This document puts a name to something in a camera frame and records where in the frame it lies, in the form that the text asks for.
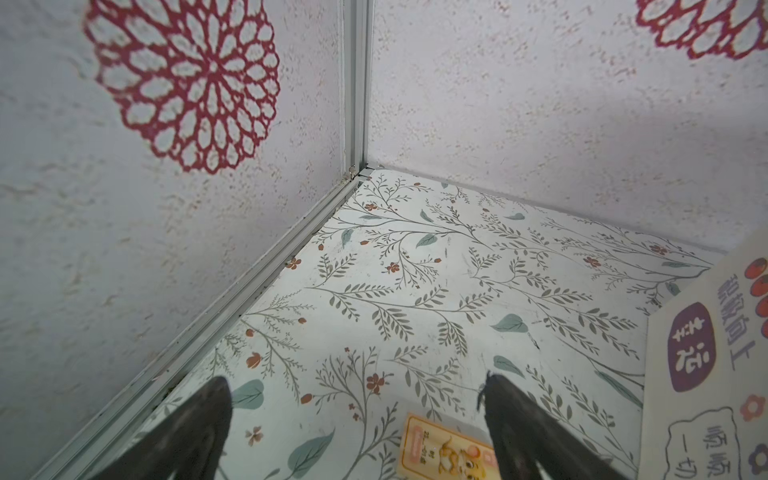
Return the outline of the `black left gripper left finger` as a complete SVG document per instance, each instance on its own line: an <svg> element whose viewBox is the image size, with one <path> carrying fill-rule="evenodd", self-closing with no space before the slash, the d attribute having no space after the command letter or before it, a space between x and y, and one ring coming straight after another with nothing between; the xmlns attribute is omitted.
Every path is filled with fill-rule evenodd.
<svg viewBox="0 0 768 480"><path fill-rule="evenodd" d="M96 479L212 479L232 419L232 394L209 380Z"/></svg>

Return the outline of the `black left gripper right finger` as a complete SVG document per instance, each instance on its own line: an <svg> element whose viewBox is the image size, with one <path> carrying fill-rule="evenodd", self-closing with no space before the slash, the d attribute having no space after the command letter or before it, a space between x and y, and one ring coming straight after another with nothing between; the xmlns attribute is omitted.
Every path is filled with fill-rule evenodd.
<svg viewBox="0 0 768 480"><path fill-rule="evenodd" d="M502 375L486 375L477 407L503 479L623 477Z"/></svg>

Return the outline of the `white printed paper bag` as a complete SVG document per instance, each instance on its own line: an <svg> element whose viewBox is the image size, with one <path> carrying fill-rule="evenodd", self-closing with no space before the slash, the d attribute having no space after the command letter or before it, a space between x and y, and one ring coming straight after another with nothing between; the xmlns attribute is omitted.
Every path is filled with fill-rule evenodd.
<svg viewBox="0 0 768 480"><path fill-rule="evenodd" d="M767 476L767 230L649 320L638 476Z"/></svg>

